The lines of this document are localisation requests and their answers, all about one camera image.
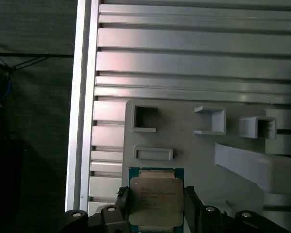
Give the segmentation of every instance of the metal screw head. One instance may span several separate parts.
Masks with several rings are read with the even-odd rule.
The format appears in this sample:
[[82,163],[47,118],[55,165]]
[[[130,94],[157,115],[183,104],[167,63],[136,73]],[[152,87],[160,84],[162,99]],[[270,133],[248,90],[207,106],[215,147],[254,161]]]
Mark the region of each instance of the metal screw head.
[[251,214],[249,214],[249,213],[247,213],[247,212],[243,212],[243,213],[242,213],[242,216],[243,216],[243,217],[251,217]]
[[73,213],[72,216],[73,217],[80,217],[82,214],[81,213]]
[[206,210],[209,211],[209,212],[213,212],[213,211],[214,211],[214,208],[211,207],[211,206],[208,206],[208,207],[206,208]]
[[109,207],[107,210],[108,210],[108,211],[114,211],[115,208],[113,208],[113,207]]

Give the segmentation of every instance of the cpu processor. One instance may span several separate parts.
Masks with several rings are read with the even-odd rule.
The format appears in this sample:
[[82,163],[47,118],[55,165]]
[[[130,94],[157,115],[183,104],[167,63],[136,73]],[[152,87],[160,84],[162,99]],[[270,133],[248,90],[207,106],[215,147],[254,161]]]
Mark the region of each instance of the cpu processor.
[[130,168],[133,232],[183,232],[184,169]]

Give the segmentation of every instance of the square hole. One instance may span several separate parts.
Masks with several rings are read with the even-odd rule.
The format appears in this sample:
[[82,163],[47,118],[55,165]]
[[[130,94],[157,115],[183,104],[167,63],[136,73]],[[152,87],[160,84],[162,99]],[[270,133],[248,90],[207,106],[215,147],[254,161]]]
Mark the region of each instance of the square hole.
[[156,107],[135,106],[134,128],[156,128],[159,117]]
[[275,120],[258,119],[258,138],[275,139]]

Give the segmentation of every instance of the rectangular slot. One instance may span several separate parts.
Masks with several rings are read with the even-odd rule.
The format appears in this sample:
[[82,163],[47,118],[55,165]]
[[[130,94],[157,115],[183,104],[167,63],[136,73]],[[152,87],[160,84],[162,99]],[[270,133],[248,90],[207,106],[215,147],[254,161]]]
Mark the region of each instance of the rectangular slot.
[[134,147],[134,158],[145,160],[171,161],[174,158],[172,148]]
[[133,118],[133,132],[156,132],[159,111],[155,106],[135,106]]
[[195,108],[195,112],[202,117],[209,118],[211,125],[206,130],[195,130],[194,134],[225,135],[226,134],[226,111],[220,107],[201,106]]
[[239,137],[276,139],[276,119],[255,116],[239,120]]
[[275,121],[273,119],[258,119],[258,138],[275,138]]

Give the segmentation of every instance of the square bracket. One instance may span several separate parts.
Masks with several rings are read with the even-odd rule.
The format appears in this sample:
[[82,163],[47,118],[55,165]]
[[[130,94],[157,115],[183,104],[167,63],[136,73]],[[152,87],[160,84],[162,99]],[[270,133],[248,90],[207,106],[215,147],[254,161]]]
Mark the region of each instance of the square bracket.
[[156,128],[153,127],[153,125],[156,125],[155,119],[159,115],[156,106],[134,105],[132,114],[132,132],[156,132]]
[[239,119],[239,137],[276,139],[277,123],[273,117],[255,116]]
[[226,111],[224,108],[213,106],[201,106],[195,108],[196,113],[211,117],[210,130],[194,130],[194,135],[225,135],[226,134]]

